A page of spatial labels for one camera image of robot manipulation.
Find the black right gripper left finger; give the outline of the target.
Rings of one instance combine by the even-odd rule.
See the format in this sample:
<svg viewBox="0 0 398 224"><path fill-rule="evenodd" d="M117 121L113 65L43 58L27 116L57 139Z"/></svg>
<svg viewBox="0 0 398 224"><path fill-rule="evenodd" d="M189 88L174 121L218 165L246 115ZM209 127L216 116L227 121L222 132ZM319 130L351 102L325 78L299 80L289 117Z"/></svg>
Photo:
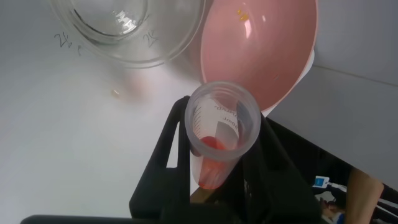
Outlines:
<svg viewBox="0 0 398 224"><path fill-rule="evenodd" d="M189 99L189 96L184 96L174 103L129 201L129 210L135 219L158 220L164 208L189 204L190 143L184 118ZM177 166L168 168L167 162L175 134L178 134Z"/></svg>

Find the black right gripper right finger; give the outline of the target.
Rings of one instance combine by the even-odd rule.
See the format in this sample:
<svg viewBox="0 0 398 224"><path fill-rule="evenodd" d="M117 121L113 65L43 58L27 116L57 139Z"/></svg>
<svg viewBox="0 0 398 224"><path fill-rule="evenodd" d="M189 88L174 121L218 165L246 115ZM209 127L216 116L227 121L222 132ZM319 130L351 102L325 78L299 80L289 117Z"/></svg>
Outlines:
<svg viewBox="0 0 398 224"><path fill-rule="evenodd" d="M268 120L243 156L248 223L320 223L321 208Z"/></svg>

